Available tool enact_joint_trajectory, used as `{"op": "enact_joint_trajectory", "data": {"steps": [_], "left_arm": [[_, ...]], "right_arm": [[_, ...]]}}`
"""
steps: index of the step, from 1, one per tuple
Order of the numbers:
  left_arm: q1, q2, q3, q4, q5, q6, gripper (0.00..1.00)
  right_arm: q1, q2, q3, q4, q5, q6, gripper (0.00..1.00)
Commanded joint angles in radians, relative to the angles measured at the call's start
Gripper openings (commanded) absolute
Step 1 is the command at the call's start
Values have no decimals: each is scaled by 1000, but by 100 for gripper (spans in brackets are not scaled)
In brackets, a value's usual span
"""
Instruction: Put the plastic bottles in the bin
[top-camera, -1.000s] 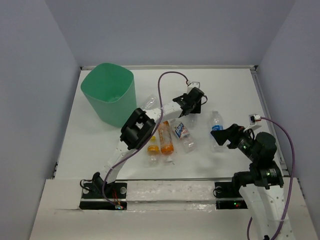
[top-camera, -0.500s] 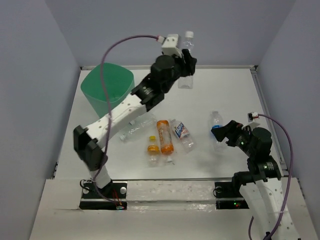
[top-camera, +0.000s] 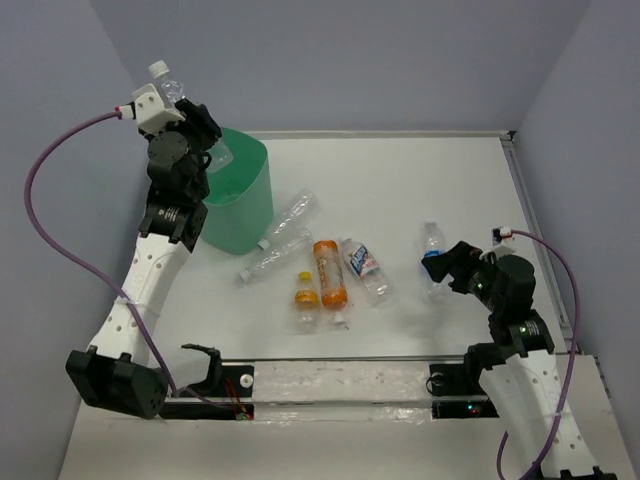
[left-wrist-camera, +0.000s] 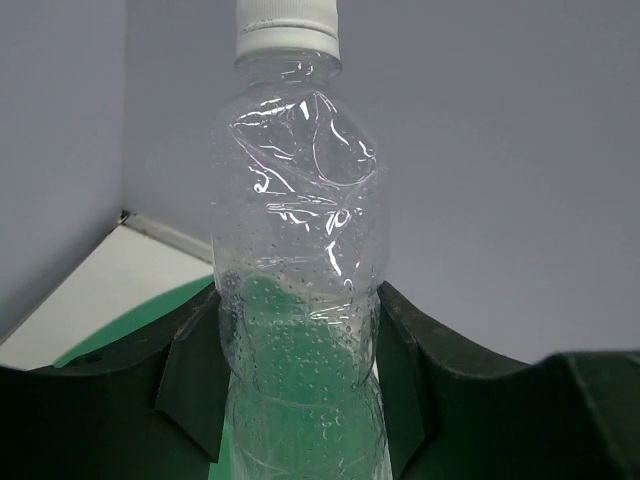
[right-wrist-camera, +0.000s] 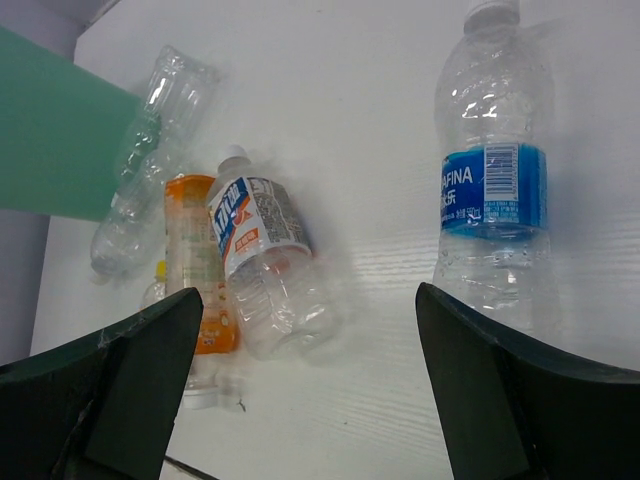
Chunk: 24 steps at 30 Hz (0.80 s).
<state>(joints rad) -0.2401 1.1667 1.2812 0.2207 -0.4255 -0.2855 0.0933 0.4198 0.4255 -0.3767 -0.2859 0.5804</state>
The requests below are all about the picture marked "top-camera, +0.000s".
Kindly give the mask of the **blue label water bottle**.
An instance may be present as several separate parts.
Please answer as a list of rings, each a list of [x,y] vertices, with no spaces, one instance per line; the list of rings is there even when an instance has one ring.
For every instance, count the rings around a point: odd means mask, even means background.
[[[446,251],[446,238],[436,222],[425,222],[420,230],[420,250],[422,258],[430,258]],[[428,272],[424,273],[426,294],[430,301],[441,302],[447,294],[446,286],[435,282]]]

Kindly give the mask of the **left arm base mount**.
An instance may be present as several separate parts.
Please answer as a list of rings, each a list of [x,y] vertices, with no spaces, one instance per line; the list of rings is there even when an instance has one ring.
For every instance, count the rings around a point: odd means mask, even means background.
[[[251,421],[255,366],[225,361],[218,349],[187,343],[181,349],[207,358],[206,373],[184,387],[177,398],[168,398],[159,411],[164,420]]]

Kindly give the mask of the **clear unlabeled bottle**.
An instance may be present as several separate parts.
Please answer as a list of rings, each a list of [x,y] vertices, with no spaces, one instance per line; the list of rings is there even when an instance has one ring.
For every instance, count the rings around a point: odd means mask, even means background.
[[[152,63],[148,67],[148,71],[171,106],[175,106],[179,100],[183,100],[186,97],[184,84],[174,78],[164,60]],[[216,140],[209,150],[211,156],[211,161],[207,167],[209,173],[221,170],[234,160],[231,150],[224,141],[223,131],[219,125],[216,125],[215,138]]]

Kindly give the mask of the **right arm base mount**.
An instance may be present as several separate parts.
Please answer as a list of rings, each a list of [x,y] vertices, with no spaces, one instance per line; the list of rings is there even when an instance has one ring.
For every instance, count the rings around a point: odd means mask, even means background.
[[[499,417],[485,392],[470,380],[462,363],[431,364],[425,387],[432,398],[434,420]]]

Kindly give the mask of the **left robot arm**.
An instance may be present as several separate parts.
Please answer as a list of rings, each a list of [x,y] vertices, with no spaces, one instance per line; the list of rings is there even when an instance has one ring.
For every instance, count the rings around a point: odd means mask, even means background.
[[[150,187],[126,278],[99,332],[65,365],[87,405],[144,419],[177,389],[152,332],[202,231],[209,151],[222,137],[205,105],[182,99],[177,110],[179,119],[145,136]]]

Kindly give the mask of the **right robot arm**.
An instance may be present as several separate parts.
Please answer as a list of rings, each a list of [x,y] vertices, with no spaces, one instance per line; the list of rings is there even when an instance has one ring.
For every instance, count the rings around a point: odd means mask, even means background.
[[[430,278],[472,295],[489,311],[489,343],[468,348],[458,379],[484,392],[504,423],[526,470],[525,479],[605,479],[567,402],[555,344],[533,307],[535,270],[511,250],[485,253],[459,242],[449,251],[427,253]]]

